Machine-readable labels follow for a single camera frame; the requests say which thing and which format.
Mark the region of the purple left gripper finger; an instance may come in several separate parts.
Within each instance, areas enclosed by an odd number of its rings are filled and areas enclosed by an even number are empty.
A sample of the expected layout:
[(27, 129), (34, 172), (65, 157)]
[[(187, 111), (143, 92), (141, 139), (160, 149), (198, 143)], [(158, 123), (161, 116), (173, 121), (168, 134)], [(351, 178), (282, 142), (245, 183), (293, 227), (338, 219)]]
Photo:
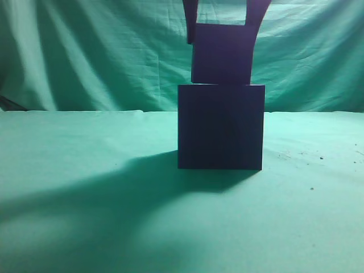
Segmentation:
[(187, 44), (192, 44), (195, 39), (198, 2), (199, 0), (183, 0), (183, 8), (187, 26)]

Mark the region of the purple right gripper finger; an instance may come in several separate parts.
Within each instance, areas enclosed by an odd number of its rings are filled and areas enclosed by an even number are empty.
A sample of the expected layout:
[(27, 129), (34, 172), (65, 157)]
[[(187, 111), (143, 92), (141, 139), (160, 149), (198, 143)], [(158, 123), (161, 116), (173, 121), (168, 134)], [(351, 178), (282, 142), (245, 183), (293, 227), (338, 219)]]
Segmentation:
[(262, 24), (265, 13), (270, 5), (270, 0), (247, 0), (245, 27), (248, 30), (248, 59), (247, 59), (247, 81), (251, 83), (253, 67), (254, 47), (257, 40), (259, 28)]

